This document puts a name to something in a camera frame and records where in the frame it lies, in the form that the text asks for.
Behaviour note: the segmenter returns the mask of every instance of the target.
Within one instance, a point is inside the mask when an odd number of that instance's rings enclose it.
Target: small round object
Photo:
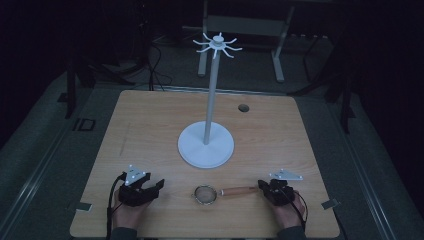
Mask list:
[[[247,106],[246,104],[240,104],[238,109],[240,110],[240,112],[248,112],[249,106]]]
[[[210,205],[215,202],[217,193],[215,189],[209,185],[200,185],[194,190],[193,194],[197,202],[202,205]]]

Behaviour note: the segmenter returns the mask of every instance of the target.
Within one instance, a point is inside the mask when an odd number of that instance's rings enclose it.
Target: white pole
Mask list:
[[[214,58],[212,59],[211,78],[210,78],[210,81],[209,81],[208,109],[207,109],[207,114],[206,114],[205,135],[204,135],[204,138],[203,138],[203,143],[205,145],[209,144],[213,109],[214,109],[214,105],[215,105],[215,90],[216,90],[216,82],[217,82],[217,79],[218,79],[219,57],[220,56],[221,56],[221,51],[216,51],[216,56],[214,56]]]

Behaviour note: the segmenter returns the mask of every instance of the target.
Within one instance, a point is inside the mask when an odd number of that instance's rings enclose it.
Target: white mug tree stand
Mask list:
[[[228,44],[234,43],[237,39],[230,42],[224,42],[222,33],[210,39],[203,33],[203,36],[209,42],[200,43],[194,41],[198,45],[209,45],[203,50],[197,52],[206,52],[214,49],[211,65],[211,76],[209,81],[208,106],[206,113],[206,121],[195,122],[186,127],[180,134],[178,139],[178,150],[182,158],[192,166],[198,168],[216,168],[226,163],[234,151],[234,139],[231,133],[222,125],[212,122],[213,111],[215,105],[215,91],[219,70],[219,58],[221,51],[230,58],[225,50],[226,48],[239,51],[241,48],[231,48]]]

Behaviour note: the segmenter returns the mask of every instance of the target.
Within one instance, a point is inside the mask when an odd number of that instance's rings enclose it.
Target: dark background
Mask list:
[[[140,3],[147,8],[140,9]],[[266,5],[251,3],[252,9],[267,12]],[[228,7],[215,9],[234,12]],[[247,5],[243,9],[241,15],[257,14]],[[334,14],[315,4],[298,9],[291,33],[307,37],[326,34],[342,49],[342,59],[328,62],[329,71],[340,61],[357,66],[353,89],[423,215],[424,4],[367,1],[360,10],[345,6]],[[50,82],[66,70],[71,53],[109,64],[117,64],[120,58],[139,58],[145,49],[133,46],[133,41],[149,37],[139,34],[140,21],[147,19],[149,27],[160,28],[178,40],[181,25],[201,26],[201,14],[202,1],[198,0],[0,1],[0,147]],[[270,7],[267,14],[278,15],[278,11]],[[328,18],[318,22],[319,14]],[[333,27],[346,19],[348,25],[340,37],[340,27]],[[81,83],[92,87],[94,79],[84,72],[84,62],[79,64]]]

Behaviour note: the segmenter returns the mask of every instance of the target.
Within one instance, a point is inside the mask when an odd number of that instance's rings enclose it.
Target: sleeve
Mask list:
[[[117,227],[112,230],[110,240],[136,240],[137,231],[131,228]]]
[[[277,233],[278,240],[306,240],[301,226],[283,229]]]

